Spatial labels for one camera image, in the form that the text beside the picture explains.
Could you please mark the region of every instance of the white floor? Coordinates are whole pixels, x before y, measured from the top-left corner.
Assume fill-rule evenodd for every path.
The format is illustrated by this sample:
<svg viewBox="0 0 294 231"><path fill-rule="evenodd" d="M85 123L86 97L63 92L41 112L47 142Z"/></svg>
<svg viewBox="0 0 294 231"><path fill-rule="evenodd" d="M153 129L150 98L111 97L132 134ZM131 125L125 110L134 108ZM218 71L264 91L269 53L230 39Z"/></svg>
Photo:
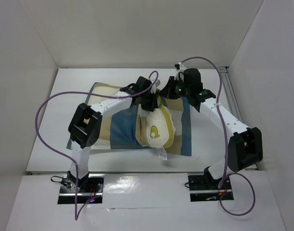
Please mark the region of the white floor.
<svg viewBox="0 0 294 231"><path fill-rule="evenodd" d="M59 69L51 94L62 91L89 91L93 83L104 82L125 86L136 82L139 76L148 77L153 69ZM157 69L161 87L174 69ZM219 77L215 70L200 69L204 88L215 94L219 88ZM40 133L54 148L71 155L66 149L69 139L68 125L77 106L84 102L86 95L64 95L53 99L45 110ZM220 102L228 109L224 89ZM118 150L110 153L92 154L89 170L94 172L190 172L203 171L220 160L224 155L223 133L204 115L191 110L192 157L168 155L166 162L160 161L153 150ZM66 172L70 161L47 149L37 138L27 171Z"/></svg>
<svg viewBox="0 0 294 231"><path fill-rule="evenodd" d="M7 231L284 231L266 172L244 171L256 193L253 211L244 217L225 213L218 201L190 202L186 173L105 175L103 204L88 205L74 220L74 205L58 205L60 185L50 176L24 176ZM231 178L235 213L252 203L247 182Z"/></svg>

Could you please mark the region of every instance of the tag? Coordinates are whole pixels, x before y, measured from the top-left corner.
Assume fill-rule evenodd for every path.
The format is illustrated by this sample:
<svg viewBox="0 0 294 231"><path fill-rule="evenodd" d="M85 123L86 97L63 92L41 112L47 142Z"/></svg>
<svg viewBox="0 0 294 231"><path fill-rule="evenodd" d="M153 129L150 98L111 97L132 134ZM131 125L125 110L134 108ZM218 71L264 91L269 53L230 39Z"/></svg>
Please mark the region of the tag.
<svg viewBox="0 0 294 231"><path fill-rule="evenodd" d="M159 159L161 160L167 160L167 153L163 147L160 148L154 148L158 151L159 153Z"/></svg>

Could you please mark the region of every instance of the wire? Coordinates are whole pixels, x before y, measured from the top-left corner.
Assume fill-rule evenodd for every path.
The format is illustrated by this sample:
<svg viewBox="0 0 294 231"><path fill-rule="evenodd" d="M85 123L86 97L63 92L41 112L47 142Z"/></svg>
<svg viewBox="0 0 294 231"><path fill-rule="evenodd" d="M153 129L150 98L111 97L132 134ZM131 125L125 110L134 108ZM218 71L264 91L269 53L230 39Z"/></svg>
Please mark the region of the wire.
<svg viewBox="0 0 294 231"><path fill-rule="evenodd" d="M225 126L225 121L223 119L222 113L221 113L220 108L219 108L219 98L220 98L220 93L221 93L222 85L223 85L223 81L222 81L222 76L221 76L220 70L219 70L219 68L212 61L210 61L209 59L207 59L205 57L201 57L201 56L193 56L193 57L184 59L180 63L184 63L184 62L186 62L188 60L191 60L191 59L203 59L203 60L209 62L215 68L215 70L217 71L217 73L219 75L220 86L219 86L218 95L216 97L216 104L217 104L216 105L216 109L217 109L217 112L219 114L219 117L220 117L220 120L221 120L221 123L222 123L222 127L223 127L223 132L224 132L224 140L225 140L225 156L224 156L224 159L225 159L225 164L224 164L223 177L222 177L222 179L220 180L220 182L218 184L218 188L220 189L222 187L222 185L224 184L224 181L226 180L227 177L236 174L236 175L240 175L240 176L242 176L243 178L246 179L246 181L249 183L249 185L251 187L251 190L252 190L252 193L253 193L253 203L252 203L252 206L245 213L242 213L242 214L234 214L234 213L231 213L231 212L227 211L224 208L224 206L222 205L222 198L226 194L223 194L220 197L220 205L223 208L223 210L226 211L227 213L229 213L230 215L233 215L233 216L244 216L244 215L250 213L252 211L252 209L254 208L254 206L255 206L255 191L254 191L253 185L251 184L251 182L249 181L249 179L247 179L244 175L242 175L240 173L232 173L232 174L227 175L227 165L228 165L228 137L227 137L227 129L226 129L226 126Z"/></svg>
<svg viewBox="0 0 294 231"><path fill-rule="evenodd" d="M39 114L40 114L40 111L41 109L48 103L48 101L50 101L51 99L57 97L57 96L60 96L60 95L65 95L65 94L83 94L83 95L93 95L93 96L98 96L98 97L103 97L103 98L109 98L109 99L126 99L126 98L133 98L133 97L136 97L140 94L143 94L145 93L146 91L150 90L152 88L153 85L156 84L157 80L158 80L158 77L159 77L159 73L154 70L150 73L149 75L149 78L154 74L156 73L156 79L153 81L153 83L148 87L146 88L145 90L139 92L139 93L136 93L134 95L129 95L129 96L120 96L120 97L116 97L116 96L107 96L107 95L100 95L100 94L95 94L95 93L89 93L89 92L82 92L82 91L64 91L64 92L60 92L60 93L57 93L55 95L52 95L51 97L49 97L47 100L45 100L41 105L40 107L38 108L37 110L37 113L36 113L36 117L35 117L35 129L36 129L36 134L39 138L39 140L47 147L49 148L50 150L70 159L74 164L75 164L75 169L76 169L76 179L75 179L75 197L74 197L74 204L75 204L75 220L78 220L79 218L79 214L81 212L81 210L84 208L84 206L87 204L87 201L90 201L90 200L87 200L85 202L85 204L79 209L78 211L78 188L77 188L77 185L79 184L79 167L78 167L78 163L75 161L75 159L73 159L71 156L51 147L48 143L46 143L44 141L44 139L42 138L42 136L40 135L39 133L39 125L38 125L38 120L39 120Z"/></svg>
<svg viewBox="0 0 294 231"><path fill-rule="evenodd" d="M53 180L53 178L60 178L61 179L61 181L55 181L55 180ZM67 184L66 183L64 183L63 181L62 181L62 177L60 177L60 176L52 176L51 177L51 182L54 182L54 183L60 183L60 184L62 184L63 186L67 186Z"/></svg>
<svg viewBox="0 0 294 231"><path fill-rule="evenodd" d="M249 214L249 213L253 210L253 208L254 208L254 206L255 206L255 202L256 202L255 191L254 191L253 185L251 184L251 182L249 181L249 179L246 178L244 175L242 175L242 174L240 174L240 173L238 173L238 172L233 172L233 173L231 173L231 174L228 174L228 175L225 177L225 179L227 179L227 178L228 178L229 176L231 176L231 175L239 175L239 176L243 177L243 178L249 183L249 185L250 185L250 187L251 187L251 190L252 190L252 193L253 193L253 203L252 203L252 205L251 205L251 208L250 208L248 211L244 212L244 213L232 213L232 212L229 212L226 208L224 208L224 206L223 206L223 204L222 204L222 199L223 199L224 196L226 196L226 195L228 195L228 194L230 193L230 192L228 192L228 193L223 194L223 195L220 197L220 205L221 205L221 207L223 208L223 210L224 210L225 212L227 212L228 214L233 215L233 216L237 216L237 217L241 217L241 216L244 216L244 215Z"/></svg>
<svg viewBox="0 0 294 231"><path fill-rule="evenodd" d="M220 79L219 91L218 91L218 95L216 97L216 104L217 104L216 105L216 109L217 109L217 112L219 114L219 117L220 117L220 120L221 120L221 123L222 123L223 132L224 132L224 140L225 140L225 164L224 164L224 171L223 171L222 180L218 184L218 188L220 189L222 187L223 183L224 183L224 180L225 180L225 177L226 177L226 174L227 174L227 161L228 161L228 137L227 137L227 129L226 129L226 126L225 126L225 121L223 119L222 113L221 113L220 108L219 108L219 99L220 99L220 93L221 93L221 90L222 90L223 81L222 81L221 73L220 73L218 67L212 61L210 61L207 58L200 57L200 56L193 56L193 57L184 59L183 61L181 61L181 63L184 63L184 62L186 62L188 60L191 60L191 59L203 59L203 60L206 60L207 62L209 62L215 68L215 70L217 71L217 73L219 75L219 79Z"/></svg>

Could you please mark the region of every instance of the purple cable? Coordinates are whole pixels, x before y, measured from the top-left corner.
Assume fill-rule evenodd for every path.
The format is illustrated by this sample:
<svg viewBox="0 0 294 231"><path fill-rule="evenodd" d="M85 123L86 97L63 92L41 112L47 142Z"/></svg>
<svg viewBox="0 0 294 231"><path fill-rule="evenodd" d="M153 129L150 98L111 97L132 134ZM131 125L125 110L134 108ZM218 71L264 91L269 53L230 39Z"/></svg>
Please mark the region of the purple cable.
<svg viewBox="0 0 294 231"><path fill-rule="evenodd" d="M230 175L227 175L227 165L228 165L228 137L227 137L227 129L226 129L226 126L225 126L225 121L223 119L222 113L221 113L220 108L219 108L220 93L221 93L222 85L223 85L221 73L220 73L218 67L212 61L210 61L207 58L200 57L200 56L193 56L193 57L187 58L187 59L181 61L180 63L184 63L185 61L188 61L188 60L191 60L191 59L203 59L203 60L206 60L207 62L209 62L215 68L215 70L217 71L217 73L219 75L219 78L220 78L220 87L219 87L218 95L216 97L216 103L217 103L216 109L217 109L217 112L219 114L219 117L220 117L220 120L221 120L221 123L222 123L222 127L223 127L223 132L224 132L224 140L225 140L225 156L224 156L224 159L225 159L225 164L224 164L223 177L222 177L222 179L220 180L220 182L218 184L218 188L220 189L223 186L224 181L225 181L225 179L227 177L229 177L230 175L233 175L233 174L237 174L237 175L240 175L240 176L242 176L243 178L245 178L247 180L247 182L249 183L249 185L250 185L250 187L252 189L252 193L253 193L253 204L252 204L251 208L247 212L245 212L245 213L242 213L242 214L234 214L234 213L231 213L231 212L227 211L223 207L223 205L222 205L222 198L223 198L224 195L222 195L220 197L220 205L224 209L224 211L226 211L227 213L229 213L231 215L234 215L234 216L244 216L244 215L250 213L252 211L252 209L254 208L254 205L255 205L255 192L254 192L253 185L251 184L251 182L244 175L242 175L240 173L232 173Z"/></svg>
<svg viewBox="0 0 294 231"><path fill-rule="evenodd" d="M48 101L50 101L51 99L57 97L57 96L60 96L60 95L65 95L65 94L83 94L83 95L93 95L93 96L98 96L98 97L103 97L103 98L109 98L109 99L126 99L126 98L133 98L135 96L138 96L140 94L143 94L145 93L146 91L150 90L152 88L153 85L156 84L157 80L158 80L158 77L159 77L159 73L155 70L155 71L152 71L148 77L148 79L150 79L150 77L156 73L157 76L156 76L156 79L153 81L153 83L145 90L137 93L137 94L134 94L134 95L129 95L129 96L120 96L120 97L116 97L116 96L107 96L107 95L100 95L100 94L95 94L95 93L89 93L89 92L82 92L82 91L64 91L64 92L60 92L60 93L57 93L55 95L52 95L51 97L49 97L47 100L45 100L39 107L39 109L37 110L37 113L36 113L36 117L35 117L35 129L36 129L36 134L37 136L39 137L40 141L47 147L49 148L50 150L70 159L71 161L73 161L73 163L75 164L75 169L76 169L76 180L75 180L75 185L78 185L79 183L79 167L78 167L78 164L77 162L71 157L71 156L68 156L67 154L64 154L60 151L58 151L57 149L54 149L53 147L51 147L48 143L46 143L44 141L44 139L42 138L42 136L40 135L39 133L39 126L38 126L38 119L39 119L39 114L40 114L40 111L41 109L43 108L43 106L45 104L48 103ZM79 218L79 214L80 214L80 211L83 209L83 207L87 204L88 200L85 202L85 204L80 208L79 212L78 212L78 188L75 187L75 197L74 197L74 204L75 204L75 220L78 220Z"/></svg>
<svg viewBox="0 0 294 231"><path fill-rule="evenodd" d="M244 213L232 213L232 212L229 212L226 208L224 208L224 206L223 206L223 204L222 204L222 199L223 199L223 197L226 196L226 195L229 194L229 193L225 193L225 194L223 194L223 195L220 197L220 205L221 205L221 207L223 208L223 210L224 210L225 212L227 212L228 214L233 215L233 216L237 216L237 217L241 217L241 216L247 215L248 213L250 213L250 212L253 210L254 205L255 205L255 202L256 202L255 191L254 191L253 185L251 184L251 182L249 181L249 179L246 178L244 175L238 173L238 172L233 172L233 173L231 173L231 174L228 174L228 175L225 177L225 180L226 180L229 176L231 176L231 175L239 175L239 176L245 178L245 180L249 183L249 185L250 185L250 187L251 187L251 190L252 190L252 193L253 193L253 203L252 203L252 206L251 206L251 208L250 208L248 211L246 211L246 212L244 212Z"/></svg>

